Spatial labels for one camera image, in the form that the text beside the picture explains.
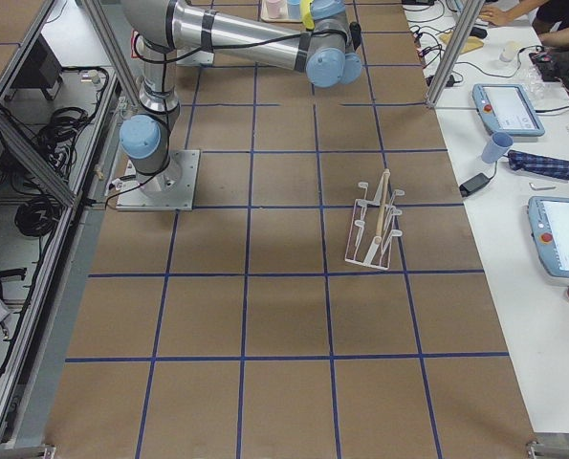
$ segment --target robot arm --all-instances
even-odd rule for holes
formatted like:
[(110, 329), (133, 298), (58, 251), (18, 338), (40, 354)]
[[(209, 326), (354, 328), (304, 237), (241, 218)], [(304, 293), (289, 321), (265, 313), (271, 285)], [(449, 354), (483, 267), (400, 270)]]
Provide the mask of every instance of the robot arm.
[[(191, 7), (185, 0), (122, 0), (129, 23), (142, 35), (146, 45), (143, 57), (148, 63), (144, 67), (142, 103), (152, 111), (165, 109), (160, 106), (163, 94), (172, 93), (175, 73), (164, 69), (163, 56), (175, 57), (174, 50), (188, 48), (305, 72), (318, 87), (354, 81), (362, 70), (355, 53), (360, 30), (355, 36), (350, 32), (343, 1), (314, 0), (304, 6), (303, 22), (309, 32), (296, 33)], [(165, 82), (163, 72), (169, 76)], [(150, 93), (159, 96), (150, 100)], [(173, 108), (171, 104), (175, 101), (168, 102), (166, 109)]]

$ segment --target wooden stick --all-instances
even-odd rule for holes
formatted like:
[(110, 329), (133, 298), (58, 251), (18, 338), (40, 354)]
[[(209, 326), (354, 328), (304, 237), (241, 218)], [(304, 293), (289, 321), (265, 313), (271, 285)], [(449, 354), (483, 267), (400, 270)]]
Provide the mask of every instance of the wooden stick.
[(378, 225), (376, 226), (376, 236), (382, 237), (383, 231), (383, 213), (386, 208), (386, 198), (388, 196), (388, 179), (390, 179), (390, 170), (385, 169), (382, 174), (382, 199), (380, 200), (380, 212), (378, 213)]

